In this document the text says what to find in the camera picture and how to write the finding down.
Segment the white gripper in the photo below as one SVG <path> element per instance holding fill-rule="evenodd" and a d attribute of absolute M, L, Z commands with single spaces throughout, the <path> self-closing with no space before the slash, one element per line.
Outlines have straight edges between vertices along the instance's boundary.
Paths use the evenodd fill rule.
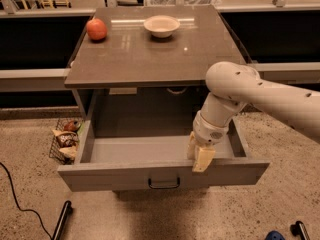
<path fill-rule="evenodd" d="M 220 143 L 228 130 L 228 126 L 219 127 L 207 122 L 201 112 L 197 112 L 187 148 L 187 158 L 194 160 L 193 172 L 202 173 L 208 168 L 215 156 L 215 149 L 211 145 Z"/>

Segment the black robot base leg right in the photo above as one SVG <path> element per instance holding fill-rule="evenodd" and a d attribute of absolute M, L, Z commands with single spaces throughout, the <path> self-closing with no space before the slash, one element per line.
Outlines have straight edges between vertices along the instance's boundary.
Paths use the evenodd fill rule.
<path fill-rule="evenodd" d="M 290 226 L 290 231 L 294 236 L 299 236 L 300 240 L 310 240 L 307 229 L 302 221 L 296 221 Z"/>

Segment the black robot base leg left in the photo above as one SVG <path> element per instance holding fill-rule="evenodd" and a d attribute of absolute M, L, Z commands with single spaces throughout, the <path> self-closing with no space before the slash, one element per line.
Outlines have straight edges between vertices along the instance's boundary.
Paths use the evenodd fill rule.
<path fill-rule="evenodd" d="M 72 202 L 70 200 L 65 201 L 51 240 L 61 239 L 63 230 L 67 223 L 67 219 L 72 214 L 72 212 L 73 212 Z"/>

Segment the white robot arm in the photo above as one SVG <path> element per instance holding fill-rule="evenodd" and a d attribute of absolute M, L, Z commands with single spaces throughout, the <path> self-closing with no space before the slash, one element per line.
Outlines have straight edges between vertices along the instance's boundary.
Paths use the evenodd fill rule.
<path fill-rule="evenodd" d="M 226 61 L 212 65 L 205 82 L 209 93 L 193 120 L 187 151 L 194 172 L 206 171 L 215 156 L 214 146 L 248 104 L 320 142 L 319 92 L 263 80 L 254 68 Z"/>

